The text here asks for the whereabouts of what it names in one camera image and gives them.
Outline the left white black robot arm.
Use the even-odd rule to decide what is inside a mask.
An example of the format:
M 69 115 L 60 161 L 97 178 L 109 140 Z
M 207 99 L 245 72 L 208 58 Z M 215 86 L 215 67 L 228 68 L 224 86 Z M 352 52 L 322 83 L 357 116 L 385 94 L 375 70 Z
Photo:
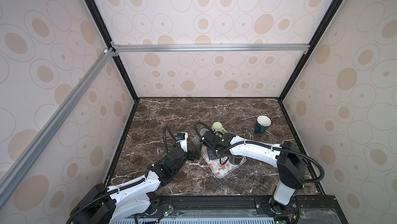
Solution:
M 163 158 L 142 176 L 115 186 L 95 185 L 70 212 L 67 223 L 114 224 L 131 215 L 154 214 L 160 203 L 155 191 L 172 182 L 186 161 L 200 157 L 198 151 L 188 149 L 188 133 L 180 132 L 171 138 L 174 147 L 166 146 Z

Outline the dark green ceramic mug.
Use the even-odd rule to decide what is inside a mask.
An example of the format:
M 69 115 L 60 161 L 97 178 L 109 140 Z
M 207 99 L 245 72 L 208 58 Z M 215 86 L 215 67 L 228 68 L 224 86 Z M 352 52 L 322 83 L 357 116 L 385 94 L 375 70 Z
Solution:
M 268 130 L 270 125 L 271 125 L 271 119 L 265 115 L 260 115 L 256 119 L 254 132 L 256 134 L 262 135 Z

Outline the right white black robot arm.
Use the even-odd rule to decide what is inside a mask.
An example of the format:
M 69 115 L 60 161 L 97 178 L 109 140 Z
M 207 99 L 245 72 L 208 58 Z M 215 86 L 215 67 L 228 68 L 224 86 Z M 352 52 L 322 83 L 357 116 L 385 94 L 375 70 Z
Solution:
M 233 133 L 222 133 L 197 122 L 194 129 L 201 143 L 221 158 L 248 157 L 278 169 L 279 182 L 273 194 L 273 206 L 286 206 L 296 192 L 307 183 L 317 183 L 325 177 L 323 167 L 313 158 L 299 151 L 289 141 L 266 144 L 242 138 Z

